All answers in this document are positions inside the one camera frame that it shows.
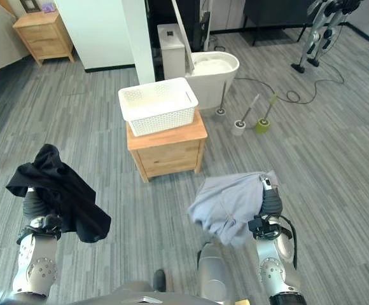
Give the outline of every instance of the white toilet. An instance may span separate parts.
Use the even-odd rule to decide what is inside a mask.
[[[185,77],[198,100],[200,109],[218,107],[224,84],[226,92],[240,66],[237,57],[226,52],[192,53],[195,69],[185,69],[185,45],[178,24],[158,25],[165,79]]]

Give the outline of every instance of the cable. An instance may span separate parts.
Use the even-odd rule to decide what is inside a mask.
[[[222,51],[225,52],[225,47],[224,46],[219,46],[217,44],[218,38],[215,35],[210,35],[210,39],[209,42],[214,43],[214,50],[215,51]]]
[[[287,219],[285,216],[280,215],[281,218],[283,218],[291,227],[292,230],[292,236],[293,236],[293,248],[295,253],[293,254],[293,267],[295,267],[295,269],[298,269],[298,239],[297,239],[297,235],[296,235],[296,229],[295,227],[292,225],[292,222]]]
[[[325,55],[326,53],[328,53],[335,46],[336,42],[338,41],[338,39],[340,37],[340,34],[342,33],[342,29],[343,29],[343,25],[340,26],[340,31],[338,32],[338,35],[337,35],[336,40],[333,42],[332,46],[328,50],[326,50],[326,52],[323,53],[323,55]],[[313,84],[314,85],[314,94],[313,94],[313,97],[308,102],[301,102],[301,97],[300,97],[299,93],[296,92],[296,91],[294,91],[294,90],[287,91],[285,98],[278,97],[278,99],[279,100],[282,100],[283,102],[290,103],[290,104],[307,105],[307,104],[310,104],[311,102],[313,102],[314,99],[316,98],[316,96],[317,96],[317,84],[318,83],[321,83],[323,81],[329,81],[329,82],[336,83],[336,84],[339,84],[339,85],[344,85],[345,79],[344,79],[342,73],[334,65],[331,65],[328,62],[325,62],[324,60],[323,60],[323,62],[326,65],[328,65],[329,67],[331,67],[333,70],[336,71],[336,73],[338,74],[340,80],[337,81],[335,79],[318,79],[317,81],[315,81],[314,84]],[[272,92],[272,94],[275,94],[275,90],[271,87],[271,85],[268,84],[268,83],[266,83],[266,82],[264,82],[264,81],[260,81],[260,80],[255,79],[255,78],[235,78],[235,79],[255,81],[257,83],[260,83],[260,84],[265,85]]]

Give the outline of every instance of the toilet tank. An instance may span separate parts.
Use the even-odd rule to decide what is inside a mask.
[[[158,36],[162,51],[165,79],[185,76],[185,44],[178,24],[159,24]]]

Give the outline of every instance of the white plastic basket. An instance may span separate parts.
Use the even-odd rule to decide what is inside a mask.
[[[198,105],[185,78],[124,88],[118,97],[136,137],[192,123]]]

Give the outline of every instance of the gray cloth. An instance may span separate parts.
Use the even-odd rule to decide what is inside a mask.
[[[188,209],[191,221],[216,235],[222,244],[239,247],[253,235],[248,222],[258,215],[262,205],[264,172],[238,173],[207,178]],[[273,171],[266,173],[273,186],[278,181]]]

